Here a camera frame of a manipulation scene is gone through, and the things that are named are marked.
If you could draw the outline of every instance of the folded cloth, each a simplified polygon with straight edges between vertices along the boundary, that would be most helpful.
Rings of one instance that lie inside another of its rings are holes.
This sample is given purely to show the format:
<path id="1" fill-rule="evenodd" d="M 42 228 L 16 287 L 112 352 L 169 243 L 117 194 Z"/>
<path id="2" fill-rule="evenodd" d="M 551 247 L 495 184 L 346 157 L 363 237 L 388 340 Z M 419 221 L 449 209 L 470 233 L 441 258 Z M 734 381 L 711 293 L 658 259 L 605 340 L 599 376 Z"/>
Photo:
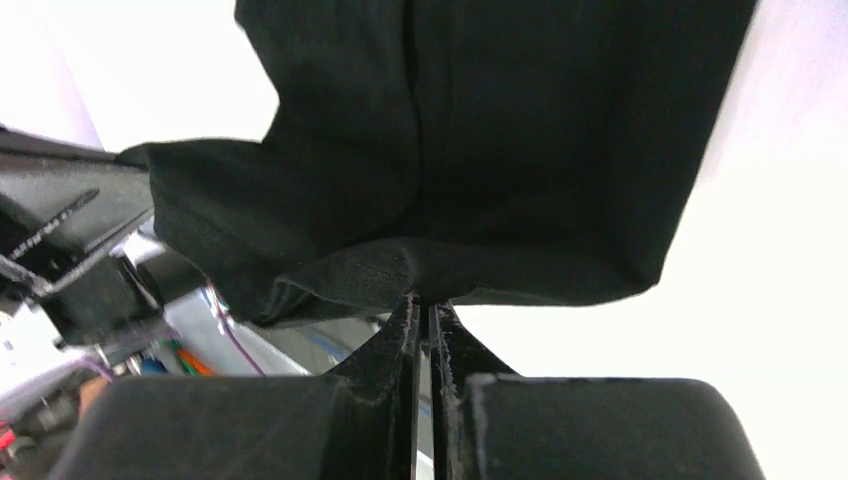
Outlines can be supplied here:
<path id="1" fill-rule="evenodd" d="M 118 161 L 261 325 L 613 301 L 660 279 L 754 3 L 239 1 L 265 139 Z"/>

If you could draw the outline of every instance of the black fabric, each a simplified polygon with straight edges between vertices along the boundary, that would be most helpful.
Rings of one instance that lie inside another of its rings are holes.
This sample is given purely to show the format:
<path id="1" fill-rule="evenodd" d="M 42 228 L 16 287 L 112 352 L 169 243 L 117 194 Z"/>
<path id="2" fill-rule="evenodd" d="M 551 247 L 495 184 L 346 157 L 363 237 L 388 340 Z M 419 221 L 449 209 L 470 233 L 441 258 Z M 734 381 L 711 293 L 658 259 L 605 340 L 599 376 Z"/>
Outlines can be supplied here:
<path id="1" fill-rule="evenodd" d="M 122 153 L 156 232 L 257 323 L 591 305 L 659 281 L 753 0 L 239 1 L 259 143 Z M 238 95 L 237 91 L 222 95 Z"/>

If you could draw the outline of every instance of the orange object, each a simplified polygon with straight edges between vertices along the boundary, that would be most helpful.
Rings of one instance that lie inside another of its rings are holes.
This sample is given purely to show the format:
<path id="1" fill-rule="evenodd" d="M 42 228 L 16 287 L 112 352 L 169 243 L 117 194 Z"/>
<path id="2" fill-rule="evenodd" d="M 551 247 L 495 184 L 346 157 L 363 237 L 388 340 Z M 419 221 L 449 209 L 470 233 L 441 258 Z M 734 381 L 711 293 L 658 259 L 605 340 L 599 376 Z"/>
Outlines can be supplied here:
<path id="1" fill-rule="evenodd" d="M 186 363 L 192 366 L 197 373 L 203 375 L 204 377 L 212 377 L 215 375 L 215 372 L 212 371 L 211 368 L 207 367 L 200 360 L 197 359 L 194 355 L 190 354 L 185 350 L 177 350 L 177 355 Z"/>

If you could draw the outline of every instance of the black cloth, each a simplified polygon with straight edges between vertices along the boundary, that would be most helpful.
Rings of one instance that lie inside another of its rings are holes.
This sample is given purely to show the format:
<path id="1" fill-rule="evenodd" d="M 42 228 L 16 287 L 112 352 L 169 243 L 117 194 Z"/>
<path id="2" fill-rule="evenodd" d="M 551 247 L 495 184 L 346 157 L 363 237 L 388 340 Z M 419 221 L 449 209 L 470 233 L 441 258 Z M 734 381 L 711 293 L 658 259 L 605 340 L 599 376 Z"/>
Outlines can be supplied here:
<path id="1" fill-rule="evenodd" d="M 660 279 L 754 3 L 239 1 L 265 139 L 118 160 L 259 324 L 609 302 Z"/>

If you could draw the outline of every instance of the white background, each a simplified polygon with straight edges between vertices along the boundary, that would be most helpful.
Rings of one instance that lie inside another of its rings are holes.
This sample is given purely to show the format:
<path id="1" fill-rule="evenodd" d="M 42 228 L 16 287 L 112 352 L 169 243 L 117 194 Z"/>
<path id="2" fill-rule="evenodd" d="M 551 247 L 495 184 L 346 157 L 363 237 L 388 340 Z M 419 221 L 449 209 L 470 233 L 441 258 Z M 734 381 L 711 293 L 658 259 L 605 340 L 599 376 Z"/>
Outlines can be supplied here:
<path id="1" fill-rule="evenodd" d="M 261 138 L 277 105 L 232 0 L 0 0 L 0 123 L 120 150 Z M 764 0 L 661 285 L 465 307 L 519 372 L 719 388 L 771 480 L 848 479 L 848 2 Z"/>

